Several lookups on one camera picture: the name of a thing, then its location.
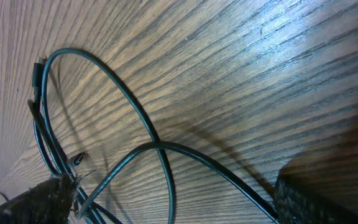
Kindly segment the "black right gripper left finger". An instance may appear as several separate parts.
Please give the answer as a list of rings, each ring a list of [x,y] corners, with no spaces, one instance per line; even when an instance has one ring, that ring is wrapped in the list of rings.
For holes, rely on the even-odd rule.
[[[79,176],[52,177],[0,205],[0,224],[68,223],[79,185]]]

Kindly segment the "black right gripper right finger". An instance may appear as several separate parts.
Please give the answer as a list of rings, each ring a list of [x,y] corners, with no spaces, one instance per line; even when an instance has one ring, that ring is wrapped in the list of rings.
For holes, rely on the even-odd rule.
[[[300,185],[288,175],[276,181],[274,205],[280,223],[358,224],[358,214]]]

